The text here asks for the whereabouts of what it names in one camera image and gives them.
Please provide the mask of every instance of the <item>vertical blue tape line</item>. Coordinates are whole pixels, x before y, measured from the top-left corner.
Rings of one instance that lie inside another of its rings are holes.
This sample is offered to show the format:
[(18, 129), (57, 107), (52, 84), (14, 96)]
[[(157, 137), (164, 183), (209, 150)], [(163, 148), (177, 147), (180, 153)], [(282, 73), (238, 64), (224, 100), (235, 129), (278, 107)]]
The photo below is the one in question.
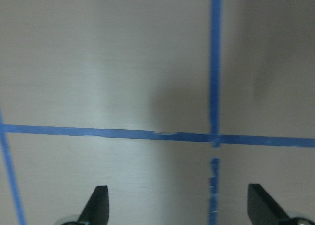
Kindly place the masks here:
[(12, 193), (12, 197), (13, 197), (13, 201), (14, 201), (14, 205), (15, 205), (15, 210), (16, 210), (16, 215), (18, 217), (19, 224), (20, 225), (26, 225), (27, 223), (25, 220), (22, 202), (20, 199), (19, 188), (18, 188), (18, 185), (16, 182), (16, 177), (15, 177), (15, 173), (14, 173), (14, 166), (13, 166), (13, 162), (12, 162), (12, 158), (11, 158), (9, 145), (8, 145), (8, 142), (7, 142), (7, 139), (5, 136), (5, 132), (4, 132), (4, 124), (3, 124), (1, 112), (0, 112), (0, 140), (1, 140), (1, 144), (2, 144), (3, 158), (5, 161), (6, 171), (7, 171), (7, 175), (9, 178), (11, 193)]
[(211, 134), (219, 134), (221, 0), (211, 0), (210, 122)]
[(218, 192), (219, 192), (219, 167), (220, 160), (213, 158), (211, 163), (212, 177), (210, 178), (210, 213), (209, 213), (209, 225), (217, 224), (218, 214)]

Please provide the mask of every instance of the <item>metal screw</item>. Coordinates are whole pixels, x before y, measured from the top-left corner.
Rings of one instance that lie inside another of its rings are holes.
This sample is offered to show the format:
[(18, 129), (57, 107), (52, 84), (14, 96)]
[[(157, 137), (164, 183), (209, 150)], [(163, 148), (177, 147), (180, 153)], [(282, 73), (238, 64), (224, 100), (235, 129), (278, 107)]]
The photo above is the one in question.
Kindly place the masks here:
[(311, 223), (309, 221), (305, 220), (305, 219), (299, 219), (297, 221), (297, 224), (298, 225), (311, 225)]

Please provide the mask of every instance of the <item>blue painter's tape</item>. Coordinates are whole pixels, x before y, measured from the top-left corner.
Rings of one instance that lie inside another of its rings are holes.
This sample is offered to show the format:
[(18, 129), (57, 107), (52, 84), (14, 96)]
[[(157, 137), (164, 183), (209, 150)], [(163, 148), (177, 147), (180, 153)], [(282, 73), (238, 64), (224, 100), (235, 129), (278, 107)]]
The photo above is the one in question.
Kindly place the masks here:
[(16, 177), (15, 177), (15, 172), (14, 172), (14, 166), (11, 158), (11, 153), (10, 153), (10, 148), (5, 136), (5, 131), (4, 131), (4, 124), (2, 121), (2, 116), (0, 113), (0, 141), (2, 145), (2, 152), (3, 152), (3, 157), (4, 157), (4, 162), (6, 166), (6, 171), (7, 175), (9, 178), (9, 183), (11, 187), (11, 193), (13, 197), (13, 202), (15, 205), (15, 210), (16, 210), (16, 215), (18, 217), (18, 221), (20, 225), (26, 225), (26, 220), (24, 216), (24, 211), (22, 207), (22, 202), (21, 202), (21, 197), (19, 193), (19, 188), (16, 182)]
[(188, 142), (209, 142), (215, 138), (208, 134), (178, 132), (173, 134), (156, 133), (146, 130), (123, 129), (96, 129), (96, 128), (70, 128), (51, 126), (28, 126), (5, 124), (7, 133), (26, 133), (44, 135), (70, 135), (70, 136), (100, 136), (107, 138), (146, 139), (146, 140), (170, 140)]
[(221, 145), (221, 136), (216, 135), (216, 137), (213, 137), (212, 141), (213, 148), (219, 148)]
[(217, 224), (218, 215), (218, 192), (219, 192), (219, 167), (220, 160), (213, 158), (211, 163), (212, 177), (210, 178), (210, 213), (209, 225)]
[(315, 139), (309, 138), (222, 135), (220, 141), (223, 144), (315, 147)]
[(220, 37), (221, 37), (221, 0), (211, 0), (210, 35), (210, 123), (211, 134), (219, 133), (220, 107)]

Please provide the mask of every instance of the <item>gray wall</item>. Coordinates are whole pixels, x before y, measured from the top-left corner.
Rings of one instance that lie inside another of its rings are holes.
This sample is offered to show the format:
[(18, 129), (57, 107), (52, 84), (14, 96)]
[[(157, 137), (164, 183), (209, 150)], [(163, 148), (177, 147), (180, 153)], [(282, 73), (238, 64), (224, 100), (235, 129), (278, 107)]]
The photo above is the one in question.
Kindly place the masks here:
[[(208, 133), (209, 0), (0, 0), (8, 124)], [(221, 133), (314, 138), (314, 0), (223, 0)], [(312, 215), (313, 149), (8, 134), (29, 225), (78, 214), (96, 185), (111, 225), (250, 224), (247, 183)], [(3, 161), (0, 219), (17, 220)]]

